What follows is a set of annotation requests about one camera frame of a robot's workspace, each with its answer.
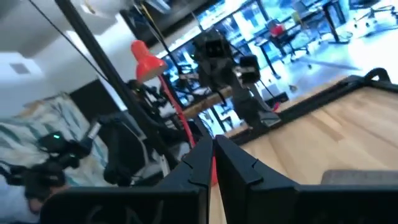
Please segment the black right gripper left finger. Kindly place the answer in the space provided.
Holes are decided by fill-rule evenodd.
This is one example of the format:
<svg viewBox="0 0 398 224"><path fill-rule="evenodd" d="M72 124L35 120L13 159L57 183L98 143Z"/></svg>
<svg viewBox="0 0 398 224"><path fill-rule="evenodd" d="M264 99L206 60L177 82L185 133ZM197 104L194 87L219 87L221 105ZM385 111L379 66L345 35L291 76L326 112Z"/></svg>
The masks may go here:
<svg viewBox="0 0 398 224"><path fill-rule="evenodd" d="M213 140L201 139L150 187L74 187L50 197L41 224L208 223Z"/></svg>

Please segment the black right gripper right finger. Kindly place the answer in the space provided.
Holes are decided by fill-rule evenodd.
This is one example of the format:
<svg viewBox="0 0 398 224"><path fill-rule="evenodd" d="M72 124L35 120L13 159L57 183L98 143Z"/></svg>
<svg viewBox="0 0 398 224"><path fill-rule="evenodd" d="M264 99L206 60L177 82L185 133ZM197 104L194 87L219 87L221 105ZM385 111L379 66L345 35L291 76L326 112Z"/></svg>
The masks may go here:
<svg viewBox="0 0 398 224"><path fill-rule="evenodd" d="M302 185L216 137L228 223L397 223L396 185Z"/></svg>

